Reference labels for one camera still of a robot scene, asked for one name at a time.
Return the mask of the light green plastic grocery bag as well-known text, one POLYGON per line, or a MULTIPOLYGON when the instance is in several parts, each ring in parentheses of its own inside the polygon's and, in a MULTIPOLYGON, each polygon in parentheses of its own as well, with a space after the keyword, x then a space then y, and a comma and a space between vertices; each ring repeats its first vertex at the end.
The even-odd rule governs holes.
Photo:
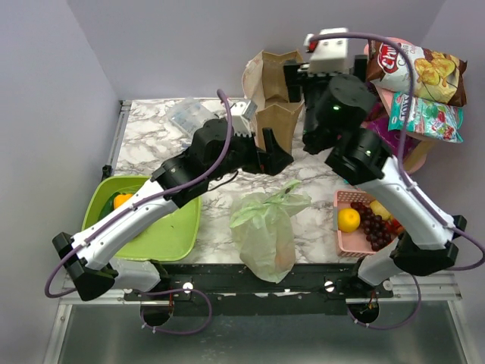
POLYGON ((231 207, 230 229, 240 260, 259 279, 278 284, 296 262, 291 217, 311 205, 307 193, 298 194, 299 180, 274 193, 250 193, 231 207))

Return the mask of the brown cassava chips bag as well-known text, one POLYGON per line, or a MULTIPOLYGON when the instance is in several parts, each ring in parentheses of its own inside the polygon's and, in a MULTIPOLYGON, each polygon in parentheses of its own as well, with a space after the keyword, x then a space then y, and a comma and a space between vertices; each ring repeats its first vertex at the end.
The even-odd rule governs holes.
MULTIPOLYGON (((399 42, 408 56, 414 74, 414 96, 455 107, 467 104, 463 73, 468 63, 444 52, 399 42)), ((368 42, 366 80, 376 87, 404 93, 410 76, 404 58, 393 47, 380 41, 368 42)))

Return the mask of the teal Fox's candy bag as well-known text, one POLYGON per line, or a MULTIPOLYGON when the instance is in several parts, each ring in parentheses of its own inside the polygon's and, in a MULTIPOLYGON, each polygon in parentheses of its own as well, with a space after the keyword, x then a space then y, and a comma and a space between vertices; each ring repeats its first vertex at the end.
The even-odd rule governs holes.
POLYGON ((401 130, 407 111, 410 111, 406 127, 409 133, 449 143, 463 142, 459 133, 464 119, 462 108, 395 93, 388 130, 401 130))

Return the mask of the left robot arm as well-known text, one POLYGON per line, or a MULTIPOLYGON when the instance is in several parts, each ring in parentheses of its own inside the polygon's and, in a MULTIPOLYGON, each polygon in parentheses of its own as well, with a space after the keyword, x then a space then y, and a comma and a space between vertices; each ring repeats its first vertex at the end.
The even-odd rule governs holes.
POLYGON ((191 145, 161 167, 123 204, 75 235, 60 233, 53 245, 83 301, 112 288, 144 292, 161 299, 168 289, 154 262, 114 259, 115 254, 146 228, 208 191, 211 181, 238 170, 274 176, 293 162, 270 128, 263 130, 265 148, 249 132, 235 133, 225 119, 206 121, 191 145))

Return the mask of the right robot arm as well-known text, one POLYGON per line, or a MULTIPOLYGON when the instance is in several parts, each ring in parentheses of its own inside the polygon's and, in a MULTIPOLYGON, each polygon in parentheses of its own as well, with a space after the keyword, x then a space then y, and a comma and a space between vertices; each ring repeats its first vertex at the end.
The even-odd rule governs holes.
POLYGON ((404 227, 392 243, 359 259, 349 277, 350 291, 366 297, 383 281, 406 272, 428 276, 454 266, 458 236, 466 219, 439 209, 399 167, 397 157, 374 131, 361 123, 376 102, 375 95, 355 75, 311 74, 308 64, 283 66, 289 99, 304 101, 304 150, 317 155, 328 150, 333 172, 374 197, 404 227))

